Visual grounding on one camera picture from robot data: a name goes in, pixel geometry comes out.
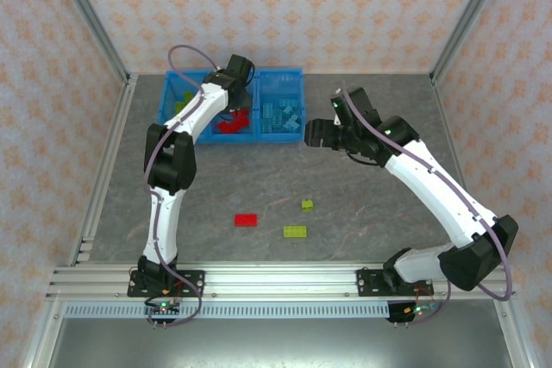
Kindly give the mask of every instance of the orange floral wallpaper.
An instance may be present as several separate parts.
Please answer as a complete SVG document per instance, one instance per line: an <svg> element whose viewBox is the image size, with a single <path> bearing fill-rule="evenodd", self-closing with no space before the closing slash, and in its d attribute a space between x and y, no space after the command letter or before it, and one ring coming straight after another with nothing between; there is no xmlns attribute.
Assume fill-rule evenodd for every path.
<svg viewBox="0 0 552 368"><path fill-rule="evenodd" d="M468 0L91 1L131 72L165 71L183 42L219 65L242 53L309 72L429 72Z"/></svg>
<svg viewBox="0 0 552 368"><path fill-rule="evenodd" d="M0 4L0 365L19 367L122 86L72 0Z"/></svg>
<svg viewBox="0 0 552 368"><path fill-rule="evenodd" d="M552 361L552 0L489 0L440 81L468 188L520 225L514 279Z"/></svg>

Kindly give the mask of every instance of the metal base plate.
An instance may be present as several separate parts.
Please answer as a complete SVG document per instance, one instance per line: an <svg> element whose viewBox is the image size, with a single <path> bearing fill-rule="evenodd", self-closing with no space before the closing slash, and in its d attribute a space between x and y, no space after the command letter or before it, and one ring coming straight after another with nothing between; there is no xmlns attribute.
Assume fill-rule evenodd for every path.
<svg viewBox="0 0 552 368"><path fill-rule="evenodd" d="M401 284L397 287L397 291L393 292L383 278L383 270L371 270L366 267L356 271L356 286L359 296L415 296L416 286L427 289L431 295L434 294L433 284L428 284L425 280L414 284ZM428 296L423 290L420 290L418 295Z"/></svg>
<svg viewBox="0 0 552 368"><path fill-rule="evenodd" d="M204 295L205 286L205 271L176 271L181 277L188 280L198 289L199 295ZM130 273L129 289L127 290L128 297L196 297L196 294L188 286L182 285L177 289L172 290L168 294L163 290L166 286L161 286L146 278L139 271Z"/></svg>

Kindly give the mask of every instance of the green lego brick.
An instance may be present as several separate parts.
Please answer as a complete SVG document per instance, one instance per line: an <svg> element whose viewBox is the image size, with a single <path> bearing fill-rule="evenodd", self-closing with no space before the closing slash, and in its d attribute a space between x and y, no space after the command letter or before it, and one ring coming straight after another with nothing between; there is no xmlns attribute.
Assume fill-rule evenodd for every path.
<svg viewBox="0 0 552 368"><path fill-rule="evenodd" d="M189 103L193 99L193 92L190 90L187 90L184 93L184 102Z"/></svg>
<svg viewBox="0 0 552 368"><path fill-rule="evenodd" d="M306 226L284 226L284 237L304 238L307 237Z"/></svg>
<svg viewBox="0 0 552 368"><path fill-rule="evenodd" d="M177 115L184 107L186 106L186 103L182 102L176 102L174 103L174 114Z"/></svg>
<svg viewBox="0 0 552 368"><path fill-rule="evenodd" d="M312 200L303 200L301 202L301 207L303 207L303 211L311 211L314 209L314 203Z"/></svg>

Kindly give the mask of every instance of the wall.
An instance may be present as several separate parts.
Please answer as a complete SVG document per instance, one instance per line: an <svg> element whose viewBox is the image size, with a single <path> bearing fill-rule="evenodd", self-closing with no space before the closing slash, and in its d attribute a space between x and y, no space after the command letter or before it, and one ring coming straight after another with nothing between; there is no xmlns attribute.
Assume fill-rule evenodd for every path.
<svg viewBox="0 0 552 368"><path fill-rule="evenodd" d="M224 65L310 72L428 72L467 0L91 0L128 70L163 72L190 43ZM182 66L205 66L193 54Z"/></svg>
<svg viewBox="0 0 552 368"><path fill-rule="evenodd" d="M467 187L519 223L511 253L552 361L552 0L489 0L439 82Z"/></svg>
<svg viewBox="0 0 552 368"><path fill-rule="evenodd" d="M72 0L0 4L0 365L16 367L66 264L121 84Z"/></svg>

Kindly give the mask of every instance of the blue plastic bin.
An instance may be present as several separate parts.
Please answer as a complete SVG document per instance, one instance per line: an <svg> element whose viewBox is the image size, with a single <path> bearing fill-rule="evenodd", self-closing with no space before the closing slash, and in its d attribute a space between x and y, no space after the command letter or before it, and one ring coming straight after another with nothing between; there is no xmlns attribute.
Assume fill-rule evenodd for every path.
<svg viewBox="0 0 552 368"><path fill-rule="evenodd" d="M199 84L209 73L210 70L184 71L185 75ZM184 101L184 93L187 91L191 91L194 96L198 93L195 86L184 81L176 72L169 71L166 73L157 115L159 124L164 124L176 115L174 105L176 102ZM217 124L223 119L217 115L199 135L198 144L296 142L303 140L306 110L303 71L301 69L257 69L254 79L248 86L248 92L252 97L252 108L249 110L249 126L236 134L221 134ZM264 121L264 128L261 126L264 103L272 105L272 107L268 105L266 108L272 108L273 117L275 117L270 128L267 125L267 120ZM281 104L285 104L286 108L292 106L291 113L283 114L285 108L281 108ZM230 115L224 115L224 117L230 119ZM290 118L294 121L286 125Z"/></svg>
<svg viewBox="0 0 552 368"><path fill-rule="evenodd" d="M262 111L266 103L271 103L274 117L283 117L281 122L274 119L270 133L265 133L259 128L259 142L302 141L306 123L303 71L298 68L259 69L256 77L257 108ZM286 123L294 115L298 117L294 121L298 127L288 128Z"/></svg>
<svg viewBox="0 0 552 368"><path fill-rule="evenodd" d="M190 70L184 71L184 74L196 81L198 84L201 84L203 83L205 75L208 75L210 72L210 70ZM252 104L255 102L254 84L255 82L253 80L247 87L249 95L251 96ZM184 93L189 90L194 96L198 93L198 89L194 85L184 81L184 79L179 77L175 71L169 71L166 73L165 85L163 86L163 94L161 97L159 113L157 115L157 123L164 124L176 115L174 104L176 102L184 101ZM226 120L224 120L220 115L217 115L213 121L210 122L209 126L199 135L197 143L214 144L230 142L256 142L258 122L255 122L254 114L254 106L252 105L252 108L249 109L249 126L235 134L220 133L217 124L222 121L230 120L231 115L223 115Z"/></svg>

